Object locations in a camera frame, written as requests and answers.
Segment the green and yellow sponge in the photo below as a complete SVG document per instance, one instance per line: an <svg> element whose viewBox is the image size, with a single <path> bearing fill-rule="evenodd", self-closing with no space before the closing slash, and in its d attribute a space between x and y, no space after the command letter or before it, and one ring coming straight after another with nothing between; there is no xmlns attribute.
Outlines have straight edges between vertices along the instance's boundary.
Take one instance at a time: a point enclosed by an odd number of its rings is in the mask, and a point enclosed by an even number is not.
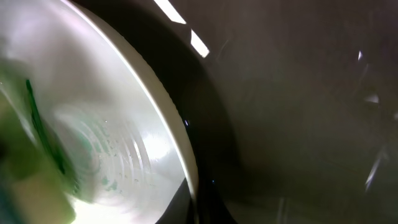
<svg viewBox="0 0 398 224"><path fill-rule="evenodd" d="M1 223L72 223L75 211L59 179L64 172L30 81L21 67L1 61Z"/></svg>

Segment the light blue plate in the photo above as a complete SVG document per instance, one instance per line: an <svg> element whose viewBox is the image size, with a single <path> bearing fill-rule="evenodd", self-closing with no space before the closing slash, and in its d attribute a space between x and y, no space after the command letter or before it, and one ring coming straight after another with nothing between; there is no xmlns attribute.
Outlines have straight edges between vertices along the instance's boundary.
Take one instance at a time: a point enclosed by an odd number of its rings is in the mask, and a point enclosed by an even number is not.
<svg viewBox="0 0 398 224"><path fill-rule="evenodd" d="M30 81L72 223L197 223L182 119L141 54L71 1L2 1L1 61Z"/></svg>

